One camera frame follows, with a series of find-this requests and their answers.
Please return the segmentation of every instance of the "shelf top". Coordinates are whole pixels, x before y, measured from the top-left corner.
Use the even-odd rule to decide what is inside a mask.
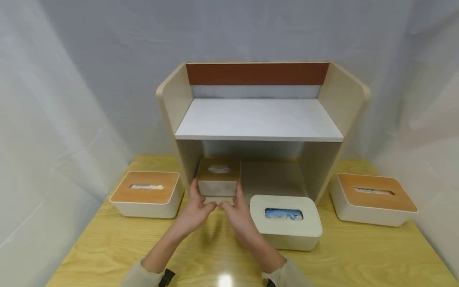
[[[177,140],[328,141],[343,136],[317,99],[193,99]]]

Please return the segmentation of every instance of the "sleeve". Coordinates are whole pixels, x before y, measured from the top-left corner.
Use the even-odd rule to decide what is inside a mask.
[[[126,274],[121,282],[121,287],[155,287],[158,286],[163,276],[164,271],[159,274],[148,272],[142,267],[141,260],[139,260]]]
[[[287,262],[281,269],[271,274],[263,272],[262,278],[271,280],[276,287],[313,287],[312,283],[304,276],[292,259],[287,258]]]

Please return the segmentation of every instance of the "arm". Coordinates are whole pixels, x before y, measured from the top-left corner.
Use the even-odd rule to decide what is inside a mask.
[[[238,182],[234,205],[222,202],[220,207],[225,211],[236,237],[260,264],[263,278],[270,279],[277,287],[312,286],[292,260],[285,259],[258,232],[250,215],[249,206]]]
[[[190,233],[201,226],[216,208],[215,202],[204,204],[205,200],[205,197],[199,195],[197,180],[194,179],[190,186],[187,205],[145,258],[133,265],[121,283],[122,287],[158,285],[175,249]]]

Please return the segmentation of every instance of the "white tissue box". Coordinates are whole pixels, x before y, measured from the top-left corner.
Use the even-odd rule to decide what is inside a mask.
[[[241,161],[203,158],[196,178],[202,196],[233,197],[241,179]]]
[[[302,220],[267,218],[267,208],[299,210]],[[322,235],[319,213],[308,197],[254,195],[250,214],[258,231],[276,249],[310,251]]]
[[[418,212],[391,177],[339,173],[330,195],[336,215],[346,221],[400,226]]]
[[[179,177],[176,172],[130,171],[110,202],[124,216],[174,218],[184,192]]]

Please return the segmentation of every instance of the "wooden table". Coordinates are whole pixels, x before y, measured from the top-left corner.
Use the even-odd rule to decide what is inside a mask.
[[[131,170],[177,171],[178,166],[173,157],[138,156]],[[338,170],[375,174],[361,160],[342,161]],[[186,202],[185,194],[181,207]],[[315,286],[459,286],[413,222],[393,228],[340,221],[329,195],[318,209],[324,232],[316,248],[281,251]],[[118,286],[172,221],[123,217],[107,198],[47,286]],[[177,274],[172,287],[263,286],[259,266],[219,208],[182,242],[168,268]]]

